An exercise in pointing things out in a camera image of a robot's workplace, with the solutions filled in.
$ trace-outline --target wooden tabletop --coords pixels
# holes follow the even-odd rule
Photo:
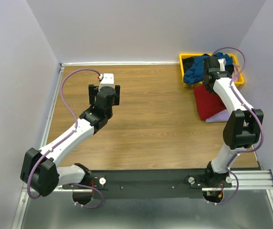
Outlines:
[[[219,152],[225,123],[200,120],[193,90],[182,85],[178,65],[89,66],[113,73],[121,85],[120,105],[93,137],[82,142],[62,166],[89,169],[204,168]],[[81,67],[67,66],[63,77]],[[64,97],[77,116],[89,107],[88,84],[97,75],[82,71],[64,85]],[[57,97],[48,143],[74,123]],[[233,167],[257,167],[254,153],[242,154]]]

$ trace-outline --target black cloth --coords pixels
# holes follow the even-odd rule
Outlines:
[[[182,59],[182,64],[183,64],[183,71],[186,72],[188,69],[191,68],[191,66],[194,64],[194,57],[188,57],[186,59]],[[229,64],[225,66],[225,70],[232,75],[234,72],[234,66],[233,64]]]

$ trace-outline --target lavender cloth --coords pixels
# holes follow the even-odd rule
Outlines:
[[[227,122],[230,118],[230,114],[227,109],[220,111],[219,113],[213,115],[211,118],[205,120],[206,123],[217,123],[217,122]]]

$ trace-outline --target pile of clothes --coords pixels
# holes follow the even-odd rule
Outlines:
[[[218,59],[224,58],[226,60],[225,70],[232,76],[238,73],[238,65],[233,63],[232,57],[228,54],[218,52],[214,54]],[[208,58],[208,54],[202,56],[189,57],[182,60],[184,77],[183,82],[189,86],[199,83],[203,80],[203,60]],[[230,114],[225,105],[217,94],[210,94],[204,85],[194,88],[194,95],[196,99],[197,111],[201,120],[210,122],[226,122]]]

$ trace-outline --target gray floor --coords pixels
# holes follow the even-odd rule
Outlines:
[[[226,191],[225,198],[232,192]],[[30,199],[24,229],[273,229],[273,212],[265,190],[240,190],[220,206],[202,199],[106,200],[97,209],[74,206],[71,192]]]

